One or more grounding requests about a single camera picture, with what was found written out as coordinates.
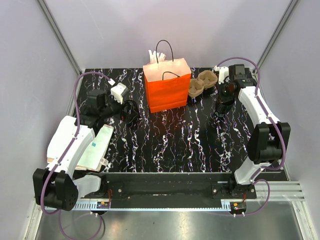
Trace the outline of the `black paper coffee cup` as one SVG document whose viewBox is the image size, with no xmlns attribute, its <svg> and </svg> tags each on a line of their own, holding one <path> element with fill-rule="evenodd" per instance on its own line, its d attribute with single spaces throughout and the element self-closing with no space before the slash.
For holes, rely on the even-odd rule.
<svg viewBox="0 0 320 240">
<path fill-rule="evenodd" d="M 221 102 L 218 100 L 215 104 L 215 112 L 214 114 L 220 118 L 224 117 L 235 105 L 235 101 L 227 101 L 227 102 Z"/>
</svg>

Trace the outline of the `black coffee cup lid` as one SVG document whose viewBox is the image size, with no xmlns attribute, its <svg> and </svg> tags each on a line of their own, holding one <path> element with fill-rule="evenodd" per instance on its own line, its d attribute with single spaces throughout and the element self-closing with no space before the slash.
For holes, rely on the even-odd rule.
<svg viewBox="0 0 320 240">
<path fill-rule="evenodd" d="M 139 108 L 135 101 L 126 100 L 121 111 L 121 119 L 126 124 L 131 124 L 139 118 Z"/>
</svg>

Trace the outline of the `orange paper bag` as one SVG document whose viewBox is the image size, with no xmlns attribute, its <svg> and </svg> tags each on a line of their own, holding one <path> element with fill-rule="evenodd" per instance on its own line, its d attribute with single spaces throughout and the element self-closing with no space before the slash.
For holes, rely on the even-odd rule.
<svg viewBox="0 0 320 240">
<path fill-rule="evenodd" d="M 151 113 L 187 104 L 191 68 L 184 58 L 171 58 L 143 66 L 145 93 Z"/>
</svg>

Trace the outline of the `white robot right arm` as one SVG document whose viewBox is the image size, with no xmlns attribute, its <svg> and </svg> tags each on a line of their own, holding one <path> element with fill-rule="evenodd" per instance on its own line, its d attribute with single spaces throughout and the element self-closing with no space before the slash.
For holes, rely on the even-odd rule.
<svg viewBox="0 0 320 240">
<path fill-rule="evenodd" d="M 247 157 L 227 185 L 228 195 L 236 199 L 263 170 L 276 170 L 272 166 L 274 162 L 279 163 L 279 168 L 283 166 L 291 127 L 287 122 L 281 122 L 267 106 L 249 68 L 235 64 L 216 66 L 214 71 L 218 74 L 215 115 L 223 117 L 239 101 L 254 127 L 246 146 Z"/>
</svg>

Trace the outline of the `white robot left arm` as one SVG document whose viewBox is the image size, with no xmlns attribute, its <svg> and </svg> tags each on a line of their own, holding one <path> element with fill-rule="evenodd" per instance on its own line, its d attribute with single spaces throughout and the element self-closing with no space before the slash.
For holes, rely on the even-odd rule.
<svg viewBox="0 0 320 240">
<path fill-rule="evenodd" d="M 93 90 L 83 112 L 77 110 L 76 117 L 66 115 L 60 121 L 47 148 L 48 165 L 37 168 L 32 176 L 35 200 L 42 211 L 71 211 L 88 194 L 103 198 L 108 193 L 106 178 L 98 172 L 114 133 L 105 120 L 137 118 L 136 104 L 124 100 L 127 91 L 121 83 L 109 92 Z"/>
</svg>

